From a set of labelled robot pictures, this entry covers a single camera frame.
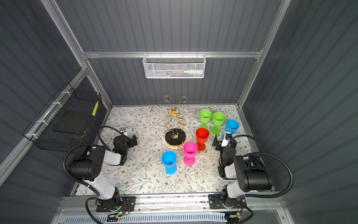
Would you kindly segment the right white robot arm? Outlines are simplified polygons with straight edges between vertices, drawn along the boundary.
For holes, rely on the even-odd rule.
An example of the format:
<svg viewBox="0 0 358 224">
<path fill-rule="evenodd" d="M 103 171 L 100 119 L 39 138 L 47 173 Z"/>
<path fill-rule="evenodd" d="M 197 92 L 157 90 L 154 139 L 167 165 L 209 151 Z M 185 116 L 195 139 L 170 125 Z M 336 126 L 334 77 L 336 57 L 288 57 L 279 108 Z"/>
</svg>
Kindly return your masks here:
<svg viewBox="0 0 358 224">
<path fill-rule="evenodd" d="M 220 152 L 218 173 L 231 183 L 225 185 L 220 194 L 208 196 L 211 209 L 240 208 L 236 198 L 250 191 L 272 189 L 272 179 L 258 155 L 236 155 L 237 142 L 227 133 L 219 141 L 215 136 L 212 146 Z"/>
</svg>

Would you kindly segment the red wine glass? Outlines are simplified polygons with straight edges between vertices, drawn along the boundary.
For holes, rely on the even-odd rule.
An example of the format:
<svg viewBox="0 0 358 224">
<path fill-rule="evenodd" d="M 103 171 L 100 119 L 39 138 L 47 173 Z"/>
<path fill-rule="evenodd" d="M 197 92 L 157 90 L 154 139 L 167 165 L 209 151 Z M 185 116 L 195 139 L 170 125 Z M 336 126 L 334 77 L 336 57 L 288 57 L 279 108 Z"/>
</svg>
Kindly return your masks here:
<svg viewBox="0 0 358 224">
<path fill-rule="evenodd" d="M 205 143 L 207 142 L 209 136 L 210 133 L 206 128 L 199 128 L 196 131 L 196 140 L 197 140 L 196 144 L 198 146 L 198 151 L 202 152 L 206 149 Z"/>
</svg>

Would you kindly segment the green wine glass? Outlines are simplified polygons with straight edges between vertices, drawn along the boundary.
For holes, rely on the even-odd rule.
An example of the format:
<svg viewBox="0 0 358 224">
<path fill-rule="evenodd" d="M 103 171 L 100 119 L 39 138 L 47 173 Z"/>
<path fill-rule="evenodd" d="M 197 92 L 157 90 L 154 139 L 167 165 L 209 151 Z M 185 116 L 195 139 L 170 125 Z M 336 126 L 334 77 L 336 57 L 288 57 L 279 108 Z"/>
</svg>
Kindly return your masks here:
<svg viewBox="0 0 358 224">
<path fill-rule="evenodd" d="M 226 118 L 225 114 L 221 112 L 216 112 L 213 114 L 213 127 L 211 128 L 212 134 L 220 133 L 220 126 L 223 125 L 225 118 Z"/>
<path fill-rule="evenodd" d="M 199 125 L 199 128 L 205 128 L 208 129 L 207 123 L 211 121 L 212 112 L 208 109 L 203 109 L 200 111 L 200 121 L 201 124 Z"/>
</svg>

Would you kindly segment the blue wine glass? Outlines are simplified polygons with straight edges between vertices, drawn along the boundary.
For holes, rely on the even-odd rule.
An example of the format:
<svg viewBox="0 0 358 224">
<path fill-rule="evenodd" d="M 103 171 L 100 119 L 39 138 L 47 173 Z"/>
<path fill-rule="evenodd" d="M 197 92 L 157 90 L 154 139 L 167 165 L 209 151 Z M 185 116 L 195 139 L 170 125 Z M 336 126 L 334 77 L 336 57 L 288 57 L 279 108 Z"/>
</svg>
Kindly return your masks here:
<svg viewBox="0 0 358 224">
<path fill-rule="evenodd" d="M 234 135 L 240 128 L 240 123 L 236 120 L 230 119 L 226 122 L 225 133 Z"/>
<path fill-rule="evenodd" d="M 173 151 L 166 151 L 161 157 L 162 163 L 165 166 L 165 171 L 169 175 L 173 175 L 177 171 L 177 156 Z"/>
</svg>

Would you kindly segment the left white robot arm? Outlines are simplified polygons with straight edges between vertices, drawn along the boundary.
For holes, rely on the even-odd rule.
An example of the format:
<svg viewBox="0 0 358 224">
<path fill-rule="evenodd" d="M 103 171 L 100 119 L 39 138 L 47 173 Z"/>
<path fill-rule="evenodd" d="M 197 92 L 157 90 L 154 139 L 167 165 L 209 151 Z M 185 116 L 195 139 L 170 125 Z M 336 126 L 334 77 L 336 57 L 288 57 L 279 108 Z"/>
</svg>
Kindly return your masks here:
<svg viewBox="0 0 358 224">
<path fill-rule="evenodd" d="M 118 212 L 125 215 L 134 211 L 136 198 L 120 196 L 118 188 L 102 175 L 101 168 L 104 164 L 123 166 L 127 160 L 128 150 L 138 144 L 137 137 L 120 135 L 115 137 L 113 144 L 113 151 L 109 151 L 106 146 L 95 144 L 73 147 L 66 153 L 62 167 L 70 179 L 88 187 L 96 194 L 96 212 Z"/>
</svg>

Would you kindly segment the pink wine glass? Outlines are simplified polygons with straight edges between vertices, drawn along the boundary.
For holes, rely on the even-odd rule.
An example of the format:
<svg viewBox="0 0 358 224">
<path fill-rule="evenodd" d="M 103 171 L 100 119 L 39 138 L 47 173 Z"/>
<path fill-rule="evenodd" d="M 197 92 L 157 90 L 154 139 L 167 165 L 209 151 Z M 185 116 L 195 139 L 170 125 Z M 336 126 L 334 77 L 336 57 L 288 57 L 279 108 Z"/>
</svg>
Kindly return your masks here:
<svg viewBox="0 0 358 224">
<path fill-rule="evenodd" d="M 193 141 L 188 141 L 183 146 L 183 152 L 184 152 L 184 163 L 187 166 L 194 165 L 195 163 L 195 156 L 198 152 L 198 146 Z"/>
</svg>

